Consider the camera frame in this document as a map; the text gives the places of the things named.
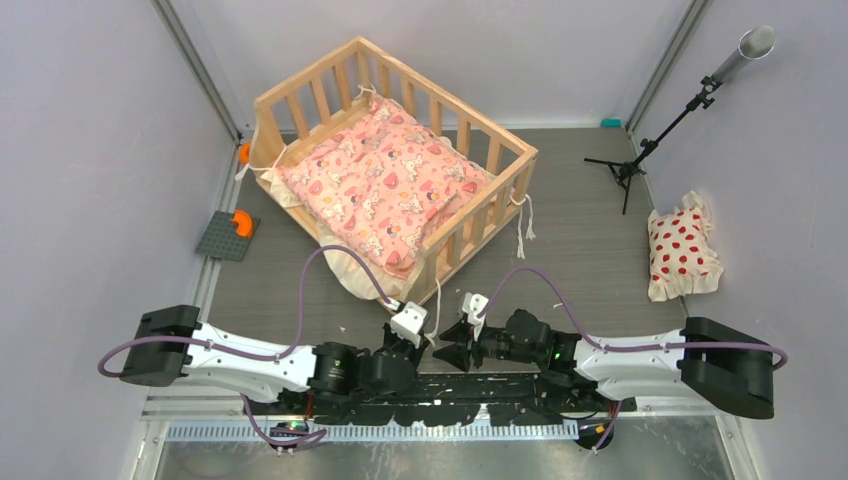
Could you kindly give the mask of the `pink unicorn print cushion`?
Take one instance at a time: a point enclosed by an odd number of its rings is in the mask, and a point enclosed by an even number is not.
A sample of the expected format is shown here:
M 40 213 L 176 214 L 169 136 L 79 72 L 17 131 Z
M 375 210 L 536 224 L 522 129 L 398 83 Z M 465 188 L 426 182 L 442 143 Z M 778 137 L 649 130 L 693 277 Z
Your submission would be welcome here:
M 476 164 L 398 102 L 362 88 L 346 121 L 310 134 L 303 151 L 286 145 L 262 158 L 251 142 L 241 170 L 316 239 L 349 293 L 422 304 L 510 220 L 520 241 L 534 238 L 535 156 L 500 171 L 501 149 L 492 137 L 487 164 Z

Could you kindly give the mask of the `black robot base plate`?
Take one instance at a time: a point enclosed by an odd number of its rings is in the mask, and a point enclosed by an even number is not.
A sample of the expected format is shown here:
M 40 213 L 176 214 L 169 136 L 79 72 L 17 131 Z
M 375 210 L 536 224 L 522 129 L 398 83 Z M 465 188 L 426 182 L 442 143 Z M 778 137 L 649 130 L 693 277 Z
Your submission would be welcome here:
M 485 410 L 493 426 L 544 426 L 588 420 L 613 410 L 615 402 L 594 384 L 555 384 L 540 373 L 422 374 L 411 388 L 388 396 L 330 400 L 307 393 L 283 393 L 275 403 L 250 401 L 260 415 L 307 415 L 326 426 L 410 427 L 469 425 Z

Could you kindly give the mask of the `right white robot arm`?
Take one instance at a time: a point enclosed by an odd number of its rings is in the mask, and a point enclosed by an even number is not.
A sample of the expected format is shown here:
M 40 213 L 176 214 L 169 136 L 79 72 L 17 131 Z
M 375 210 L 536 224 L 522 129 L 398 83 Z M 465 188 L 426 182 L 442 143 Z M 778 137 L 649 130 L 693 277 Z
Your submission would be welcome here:
M 683 328 L 642 337 L 584 337 L 557 331 L 518 309 L 502 327 L 470 314 L 440 336 L 435 358 L 467 372 L 487 359 L 536 366 L 547 382 L 571 389 L 574 403 L 596 410 L 607 400 L 695 398 L 755 420 L 774 416 L 776 350 L 705 317 Z

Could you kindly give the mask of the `wooden slatted pet bed frame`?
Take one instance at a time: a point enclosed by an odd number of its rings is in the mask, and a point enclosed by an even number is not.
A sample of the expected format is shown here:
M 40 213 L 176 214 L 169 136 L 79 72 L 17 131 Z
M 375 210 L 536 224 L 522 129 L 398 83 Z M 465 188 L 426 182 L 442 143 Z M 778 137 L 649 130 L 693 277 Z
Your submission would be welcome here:
M 254 102 L 241 155 L 315 241 L 423 303 L 521 210 L 538 152 L 363 37 Z

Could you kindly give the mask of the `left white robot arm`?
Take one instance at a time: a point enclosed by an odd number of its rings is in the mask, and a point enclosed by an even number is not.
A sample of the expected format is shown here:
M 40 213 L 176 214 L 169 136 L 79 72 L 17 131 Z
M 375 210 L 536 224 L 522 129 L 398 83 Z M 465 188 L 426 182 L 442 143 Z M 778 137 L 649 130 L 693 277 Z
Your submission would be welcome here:
M 178 305 L 144 314 L 118 378 L 167 387 L 178 380 L 235 391 L 298 412 L 307 394 L 332 401 L 370 399 L 408 390 L 429 342 L 428 313 L 409 302 L 384 324 L 374 352 L 338 342 L 296 347 L 242 337 L 199 319 L 199 309 Z

